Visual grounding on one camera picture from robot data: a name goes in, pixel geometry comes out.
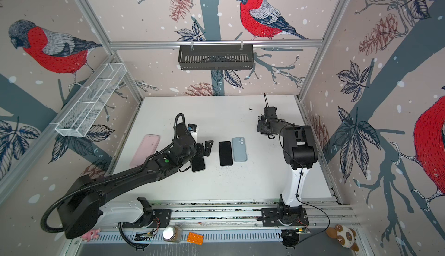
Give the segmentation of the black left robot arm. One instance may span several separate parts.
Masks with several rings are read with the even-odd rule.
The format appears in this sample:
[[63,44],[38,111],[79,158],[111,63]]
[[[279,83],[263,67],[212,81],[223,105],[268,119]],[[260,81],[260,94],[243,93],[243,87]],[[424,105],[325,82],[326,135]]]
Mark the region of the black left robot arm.
[[140,186],[161,181],[198,156],[209,156],[214,142],[198,143],[192,126],[175,121],[172,142],[149,156],[142,165],[120,173],[91,179],[79,177],[68,192],[43,214],[40,226],[47,233],[62,232],[74,239],[93,229],[105,213],[101,208],[114,198]]

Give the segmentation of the large phone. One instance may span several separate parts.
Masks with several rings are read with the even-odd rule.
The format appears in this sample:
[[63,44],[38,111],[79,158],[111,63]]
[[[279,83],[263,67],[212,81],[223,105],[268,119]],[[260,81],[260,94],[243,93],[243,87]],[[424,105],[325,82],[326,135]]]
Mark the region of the large phone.
[[248,154],[244,137],[234,137],[232,140],[232,155],[234,162],[246,162]]

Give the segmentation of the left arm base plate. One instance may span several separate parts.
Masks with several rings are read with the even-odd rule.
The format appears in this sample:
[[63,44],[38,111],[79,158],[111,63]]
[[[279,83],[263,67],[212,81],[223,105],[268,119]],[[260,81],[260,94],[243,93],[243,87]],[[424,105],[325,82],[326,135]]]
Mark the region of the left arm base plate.
[[172,211],[169,209],[149,210],[133,223],[124,222],[122,224],[122,228],[125,229],[166,228],[170,223],[171,215]]

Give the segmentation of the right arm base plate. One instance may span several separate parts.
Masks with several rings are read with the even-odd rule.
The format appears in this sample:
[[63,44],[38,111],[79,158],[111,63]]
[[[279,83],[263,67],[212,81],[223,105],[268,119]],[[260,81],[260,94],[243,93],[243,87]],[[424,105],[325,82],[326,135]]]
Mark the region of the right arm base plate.
[[303,207],[291,207],[290,213],[285,213],[278,208],[262,208],[257,221],[264,227],[308,227],[309,221],[306,209]]

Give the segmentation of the blue phone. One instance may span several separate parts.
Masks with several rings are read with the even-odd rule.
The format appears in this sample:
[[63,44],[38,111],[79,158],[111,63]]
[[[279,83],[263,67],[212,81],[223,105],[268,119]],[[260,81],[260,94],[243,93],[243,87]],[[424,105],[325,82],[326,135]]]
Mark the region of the blue phone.
[[220,166],[232,166],[232,146],[230,141],[219,142],[219,160]]

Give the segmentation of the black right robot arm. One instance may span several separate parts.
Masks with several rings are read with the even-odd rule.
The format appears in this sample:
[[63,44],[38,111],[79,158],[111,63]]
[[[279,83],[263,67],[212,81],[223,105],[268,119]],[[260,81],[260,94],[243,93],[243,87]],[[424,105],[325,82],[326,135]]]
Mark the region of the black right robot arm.
[[259,117],[257,132],[271,140],[278,139],[284,161],[292,168],[290,179],[279,198],[278,217],[282,220],[301,214],[303,186],[309,170],[318,161],[312,128],[279,118],[277,108],[268,105]]

